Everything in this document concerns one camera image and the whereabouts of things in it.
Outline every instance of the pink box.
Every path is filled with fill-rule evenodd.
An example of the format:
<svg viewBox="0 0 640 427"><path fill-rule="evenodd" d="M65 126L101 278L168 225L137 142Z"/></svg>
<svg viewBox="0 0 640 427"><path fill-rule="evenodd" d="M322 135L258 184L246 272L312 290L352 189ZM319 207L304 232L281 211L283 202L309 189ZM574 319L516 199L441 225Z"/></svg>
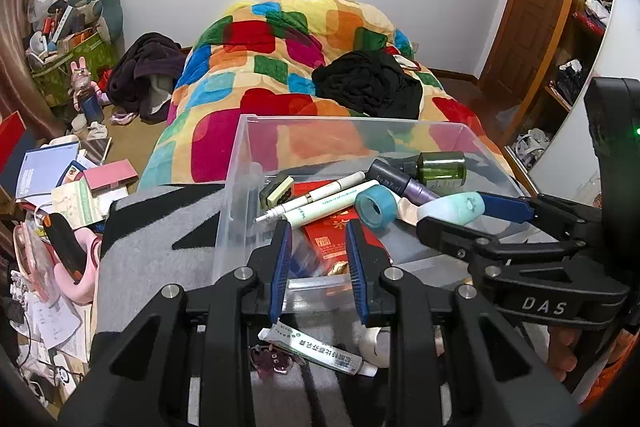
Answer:
<svg viewBox="0 0 640 427"><path fill-rule="evenodd" d="M84 171L84 177L91 190L99 190L101 188L118 188L120 185L134 182L138 178L138 173L131 166L129 160L120 160L87 169Z"/></svg>

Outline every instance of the bed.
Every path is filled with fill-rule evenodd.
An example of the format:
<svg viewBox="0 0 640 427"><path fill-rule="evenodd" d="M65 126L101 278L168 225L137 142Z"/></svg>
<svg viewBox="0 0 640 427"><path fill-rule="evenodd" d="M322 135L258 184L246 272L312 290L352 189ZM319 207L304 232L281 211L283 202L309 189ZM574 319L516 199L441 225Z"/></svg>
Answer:
<svg viewBox="0 0 640 427"><path fill-rule="evenodd" d="M407 36L369 4L271 0L232 7L190 51L173 93L168 126L140 187L225 180L240 114L363 116L317 98L311 80L315 68L354 50L384 50L414 60ZM428 68L416 65L407 72L422 85L418 119L465 123L511 172L478 117L449 96ZM424 138L403 137L399 147L423 150ZM432 143L437 147L437 140ZM353 151L364 148L355 142ZM306 151L303 160L314 163L314 154Z"/></svg>

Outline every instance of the blue notebook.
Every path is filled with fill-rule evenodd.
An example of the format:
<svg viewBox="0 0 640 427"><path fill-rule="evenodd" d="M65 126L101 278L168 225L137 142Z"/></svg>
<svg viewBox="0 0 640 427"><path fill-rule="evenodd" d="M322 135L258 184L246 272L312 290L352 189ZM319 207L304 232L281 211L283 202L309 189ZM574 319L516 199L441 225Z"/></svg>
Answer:
<svg viewBox="0 0 640 427"><path fill-rule="evenodd" d="M15 198L26 198L33 204L50 201L51 197L46 194L51 194L69 163L76 159L78 149L79 143L74 142L27 151L18 175ZM45 196L30 198L34 194Z"/></svg>

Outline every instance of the blue tape roll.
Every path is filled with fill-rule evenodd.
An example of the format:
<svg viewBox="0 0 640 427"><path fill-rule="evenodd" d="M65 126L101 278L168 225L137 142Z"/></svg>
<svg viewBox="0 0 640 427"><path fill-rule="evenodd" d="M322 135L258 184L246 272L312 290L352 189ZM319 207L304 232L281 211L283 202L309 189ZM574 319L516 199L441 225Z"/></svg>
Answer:
<svg viewBox="0 0 640 427"><path fill-rule="evenodd" d="M356 196L356 211L371 230L384 229L398 217L398 204L391 191L382 185L363 190Z"/></svg>

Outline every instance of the orange object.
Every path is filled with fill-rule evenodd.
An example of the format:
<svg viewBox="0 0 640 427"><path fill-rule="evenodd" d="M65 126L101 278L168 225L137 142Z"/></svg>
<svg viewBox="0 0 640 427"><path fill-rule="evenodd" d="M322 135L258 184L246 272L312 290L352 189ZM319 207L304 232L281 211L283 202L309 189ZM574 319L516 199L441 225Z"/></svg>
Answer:
<svg viewBox="0 0 640 427"><path fill-rule="evenodd" d="M46 19L44 19L44 24L42 25L43 35L49 35L49 32L51 30L51 23L52 23L51 17L47 17Z"/></svg>
<svg viewBox="0 0 640 427"><path fill-rule="evenodd" d="M636 335L634 341L629 344L626 348L624 355L622 355L616 363L613 363L607 367L605 367L600 376L596 380L596 382L591 387L591 391L589 391L589 395L587 398L580 404L580 407L583 409L590 409L593 407L596 402L600 399L602 394L605 392L606 388L610 386L611 382L617 375L620 368L625 364L626 359L629 356L629 353L634 349L636 342L638 341L638 335Z"/></svg>

